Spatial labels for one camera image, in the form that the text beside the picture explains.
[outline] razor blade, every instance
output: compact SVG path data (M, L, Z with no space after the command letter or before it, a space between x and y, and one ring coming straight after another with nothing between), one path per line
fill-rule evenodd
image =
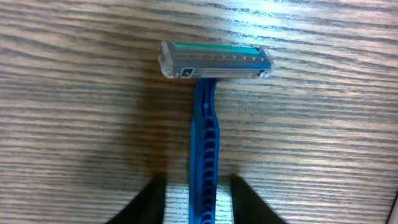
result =
M159 64L167 78L265 78L274 62L263 47L162 41Z

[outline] wooden table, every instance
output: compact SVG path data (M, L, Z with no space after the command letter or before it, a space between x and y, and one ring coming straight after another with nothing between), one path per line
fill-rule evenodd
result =
M188 220L194 80L161 40L263 45L226 80L217 223L239 173L289 223L385 223L398 188L398 2L0 0L0 223L103 223L168 175Z

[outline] wooden surface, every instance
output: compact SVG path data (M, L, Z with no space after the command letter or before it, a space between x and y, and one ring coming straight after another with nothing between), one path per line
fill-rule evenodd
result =
M235 172L289 223L387 220L398 188L398 2L0 0L0 223L103 223L169 179L187 223L194 80L161 40L263 45L268 80L226 80L217 223Z

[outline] blue handle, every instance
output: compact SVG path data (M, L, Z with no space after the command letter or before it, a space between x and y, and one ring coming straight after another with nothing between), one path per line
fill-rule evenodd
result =
M214 108L217 79L198 79L190 144L189 224L214 224L220 129Z

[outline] green lubricating strip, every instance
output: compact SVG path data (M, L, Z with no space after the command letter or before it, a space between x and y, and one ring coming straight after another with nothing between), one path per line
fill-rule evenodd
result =
M255 48L250 47L232 47L225 45L213 45L213 44L197 44L197 43L186 43L186 42L175 42L176 50L208 50L217 52L231 52L241 54L259 54L259 51Z

